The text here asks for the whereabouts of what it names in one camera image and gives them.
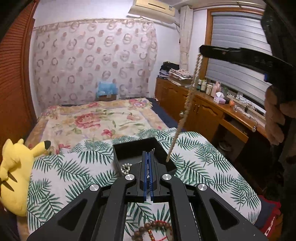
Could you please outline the right hand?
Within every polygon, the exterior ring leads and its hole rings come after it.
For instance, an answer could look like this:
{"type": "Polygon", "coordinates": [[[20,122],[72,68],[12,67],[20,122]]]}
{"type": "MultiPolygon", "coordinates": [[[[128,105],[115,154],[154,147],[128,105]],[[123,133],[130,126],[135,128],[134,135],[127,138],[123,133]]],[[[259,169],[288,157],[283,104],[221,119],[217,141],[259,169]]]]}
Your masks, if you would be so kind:
{"type": "Polygon", "coordinates": [[[284,141],[284,134],[280,125],[285,124],[285,116],[295,118],[295,101],[281,103],[279,106],[277,104],[278,97],[271,85],[265,92],[265,131],[269,142],[276,146],[284,141]]]}

